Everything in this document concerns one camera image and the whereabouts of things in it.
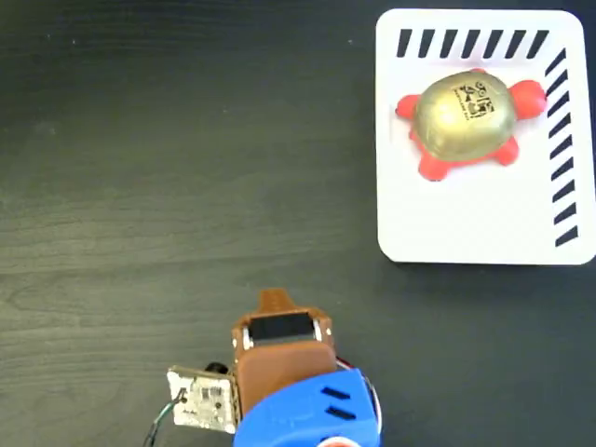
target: red turtle head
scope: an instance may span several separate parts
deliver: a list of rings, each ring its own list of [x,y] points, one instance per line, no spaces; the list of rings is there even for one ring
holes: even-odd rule
[[[547,108],[547,95],[536,81],[521,81],[509,88],[518,119],[536,118]]]

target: dark wooden table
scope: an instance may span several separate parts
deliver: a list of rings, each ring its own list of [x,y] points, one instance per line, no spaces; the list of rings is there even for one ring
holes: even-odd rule
[[[230,360],[280,286],[333,316],[386,446],[596,445],[595,263],[394,265],[375,237],[376,18],[525,3],[3,2],[0,444],[140,445],[166,369]],[[593,7],[543,4],[596,70]]]

